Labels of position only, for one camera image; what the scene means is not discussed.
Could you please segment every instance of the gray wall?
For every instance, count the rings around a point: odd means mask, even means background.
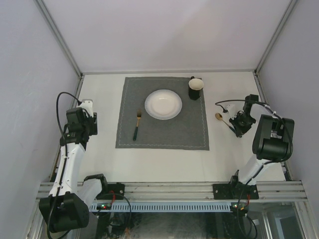
[[[295,120],[292,173],[319,222],[319,1],[300,0],[261,72],[272,107]]]
[[[1,0],[0,32],[0,238],[19,239],[58,149],[56,96],[77,77],[32,0]]]

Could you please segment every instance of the black mounting bracket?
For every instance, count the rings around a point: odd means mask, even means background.
[[[114,192],[116,194],[121,194],[124,196],[125,194],[125,185],[123,183],[108,183],[103,174],[95,174],[87,176],[84,181],[89,179],[100,179],[102,184],[102,191],[96,196],[98,200],[111,200],[113,195],[109,195]],[[123,197],[117,197],[116,200],[123,200]]]
[[[231,177],[229,183],[213,184],[213,193],[215,200],[230,199],[259,199],[258,189],[256,185],[245,185],[238,181],[238,171]]]

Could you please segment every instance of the white table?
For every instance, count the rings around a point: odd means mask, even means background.
[[[142,76],[195,76],[203,79],[209,151],[115,148],[125,77]],[[224,123],[215,118],[215,113],[222,110],[214,103],[244,99],[249,94],[258,94],[252,72],[86,75],[80,100],[93,100],[94,112],[98,113],[98,135],[90,137],[78,181],[98,173],[103,173],[109,182],[229,181],[251,157],[257,125],[254,124],[242,138],[236,138]],[[242,109],[243,103],[237,104],[238,109]],[[272,166],[260,178],[260,181],[284,180],[280,164]]]

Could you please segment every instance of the black fork handle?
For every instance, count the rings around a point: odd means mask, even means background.
[[[138,130],[139,130],[139,127],[136,126],[135,131],[134,131],[133,141],[136,141],[136,138],[138,136]]]

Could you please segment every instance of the white wall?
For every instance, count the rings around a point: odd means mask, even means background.
[[[290,0],[45,0],[83,72],[255,69]]]
[[[1,0],[0,32],[0,238],[19,239],[58,149],[56,96],[77,77],[32,0]]]
[[[319,222],[319,1],[301,0],[261,72],[270,104],[295,120],[291,159]]]

